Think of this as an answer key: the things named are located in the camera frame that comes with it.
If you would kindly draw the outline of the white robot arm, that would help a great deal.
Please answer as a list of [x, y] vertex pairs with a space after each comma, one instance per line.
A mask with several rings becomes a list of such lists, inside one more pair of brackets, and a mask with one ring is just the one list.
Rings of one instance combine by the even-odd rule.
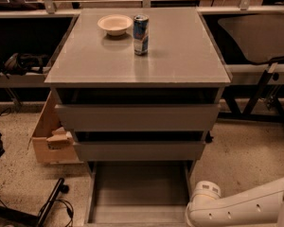
[[284, 177], [222, 198], [212, 182], [198, 182], [185, 212], [186, 227], [276, 223], [284, 227]]

